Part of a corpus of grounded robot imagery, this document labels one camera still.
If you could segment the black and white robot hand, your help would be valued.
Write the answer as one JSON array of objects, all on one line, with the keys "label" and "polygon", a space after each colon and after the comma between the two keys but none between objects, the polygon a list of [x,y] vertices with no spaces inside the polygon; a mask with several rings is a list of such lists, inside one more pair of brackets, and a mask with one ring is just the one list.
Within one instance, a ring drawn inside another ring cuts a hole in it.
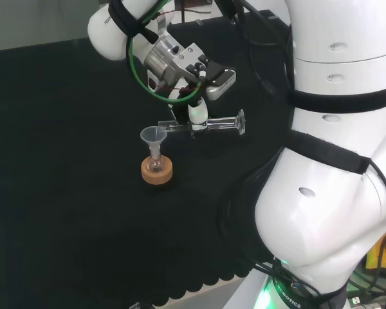
[{"label": "black and white robot hand", "polygon": [[208,108],[205,100],[171,108],[176,125],[170,129],[172,133],[187,133],[191,138],[198,137],[208,130]]}]

